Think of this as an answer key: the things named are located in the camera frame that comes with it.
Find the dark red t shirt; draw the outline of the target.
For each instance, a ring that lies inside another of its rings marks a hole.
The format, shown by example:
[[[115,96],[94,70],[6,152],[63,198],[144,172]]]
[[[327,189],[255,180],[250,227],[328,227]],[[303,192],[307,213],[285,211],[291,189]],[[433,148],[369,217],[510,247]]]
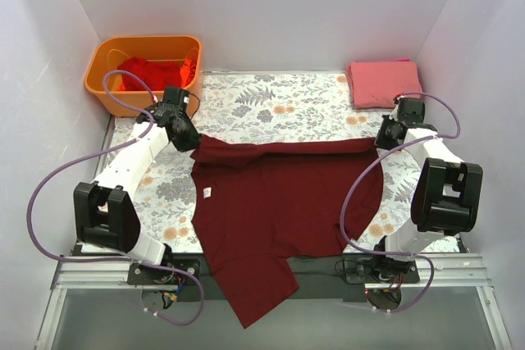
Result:
[[[232,144],[203,136],[192,159],[192,225],[243,327],[298,289],[290,257],[342,253],[381,205],[371,138]]]

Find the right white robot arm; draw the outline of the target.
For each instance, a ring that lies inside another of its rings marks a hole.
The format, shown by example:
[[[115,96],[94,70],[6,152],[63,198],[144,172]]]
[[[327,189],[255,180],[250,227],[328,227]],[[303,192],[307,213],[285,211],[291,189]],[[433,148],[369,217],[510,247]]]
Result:
[[[381,282],[414,271],[415,256],[446,236],[469,232],[477,221],[483,169],[453,154],[445,137],[425,122],[421,98],[401,95],[395,109],[383,116],[375,145],[405,150],[421,173],[413,192],[410,218],[374,247],[386,252],[373,258],[372,275]]]

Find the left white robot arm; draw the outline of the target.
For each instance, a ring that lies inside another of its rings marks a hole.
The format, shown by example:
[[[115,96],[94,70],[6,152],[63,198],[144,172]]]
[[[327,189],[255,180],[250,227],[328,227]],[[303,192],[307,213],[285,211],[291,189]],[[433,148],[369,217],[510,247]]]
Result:
[[[92,182],[80,182],[73,193],[77,239],[148,263],[146,274],[156,284],[168,283],[175,266],[167,259],[167,245],[141,229],[133,199],[146,170],[168,144],[179,152],[199,146],[202,135],[187,113],[191,95],[185,89],[166,87],[162,100],[136,118],[130,145]]]

